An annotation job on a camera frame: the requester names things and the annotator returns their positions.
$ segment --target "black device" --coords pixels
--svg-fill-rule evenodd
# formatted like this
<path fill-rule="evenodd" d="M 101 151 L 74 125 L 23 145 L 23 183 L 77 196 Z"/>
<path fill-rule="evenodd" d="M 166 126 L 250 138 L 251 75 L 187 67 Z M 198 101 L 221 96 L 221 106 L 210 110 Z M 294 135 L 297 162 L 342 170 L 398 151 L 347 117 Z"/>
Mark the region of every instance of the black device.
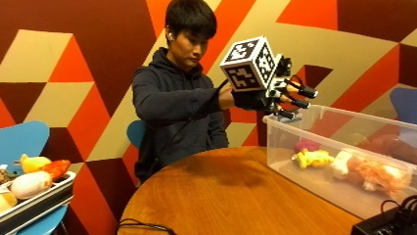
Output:
<path fill-rule="evenodd" d="M 415 235 L 417 196 L 407 197 L 400 205 L 364 219 L 351 227 L 350 235 Z"/>

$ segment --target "cube with fiducial markers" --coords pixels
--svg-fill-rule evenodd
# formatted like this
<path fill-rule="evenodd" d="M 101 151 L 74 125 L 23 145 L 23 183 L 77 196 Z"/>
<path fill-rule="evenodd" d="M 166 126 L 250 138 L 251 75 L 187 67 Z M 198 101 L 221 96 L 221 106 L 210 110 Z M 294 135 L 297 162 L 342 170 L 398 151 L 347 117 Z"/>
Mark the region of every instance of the cube with fiducial markers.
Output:
<path fill-rule="evenodd" d="M 263 36 L 234 42 L 219 63 L 234 92 L 267 89 L 275 67 L 277 60 Z"/>

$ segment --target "sleeve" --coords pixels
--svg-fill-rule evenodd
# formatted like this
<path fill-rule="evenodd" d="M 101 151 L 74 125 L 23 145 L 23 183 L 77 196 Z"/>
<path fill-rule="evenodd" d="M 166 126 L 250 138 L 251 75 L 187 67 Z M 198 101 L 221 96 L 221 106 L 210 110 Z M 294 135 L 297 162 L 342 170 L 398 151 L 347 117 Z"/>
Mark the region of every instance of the sleeve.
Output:
<path fill-rule="evenodd" d="M 215 112 L 209 115 L 207 138 L 210 149 L 219 149 L 227 147 L 229 142 L 223 128 L 222 112 Z"/>
<path fill-rule="evenodd" d="M 147 68 L 138 69 L 131 82 L 133 105 L 137 116 L 149 124 L 170 124 L 186 120 L 197 114 L 202 106 L 203 116 L 219 111 L 217 99 L 206 104 L 215 95 L 214 88 L 162 91 L 159 87 L 163 85 L 166 83 L 159 74 Z"/>

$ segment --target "chair leg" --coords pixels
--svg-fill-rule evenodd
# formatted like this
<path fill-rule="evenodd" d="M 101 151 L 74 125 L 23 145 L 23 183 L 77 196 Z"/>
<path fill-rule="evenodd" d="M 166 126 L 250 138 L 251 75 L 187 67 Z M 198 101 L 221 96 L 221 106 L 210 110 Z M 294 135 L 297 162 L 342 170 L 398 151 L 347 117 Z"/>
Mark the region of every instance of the chair leg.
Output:
<path fill-rule="evenodd" d="M 53 235 L 69 235 L 67 231 L 66 231 L 66 227 L 65 227 L 63 221 L 59 221 L 59 224 L 54 228 L 51 233 L 53 233 Z"/>

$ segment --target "toy egg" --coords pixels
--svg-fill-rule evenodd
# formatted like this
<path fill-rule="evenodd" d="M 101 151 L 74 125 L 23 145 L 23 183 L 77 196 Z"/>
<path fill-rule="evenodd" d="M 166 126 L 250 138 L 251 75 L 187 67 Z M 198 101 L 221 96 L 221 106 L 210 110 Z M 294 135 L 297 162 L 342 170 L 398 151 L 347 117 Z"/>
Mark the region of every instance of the toy egg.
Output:
<path fill-rule="evenodd" d="M 45 192 L 50 186 L 50 174 L 41 170 L 19 175 L 11 182 L 10 192 L 17 199 L 23 200 Z"/>
<path fill-rule="evenodd" d="M 0 213 L 9 210 L 17 204 L 17 199 L 7 188 L 10 183 L 6 182 L 0 185 Z"/>

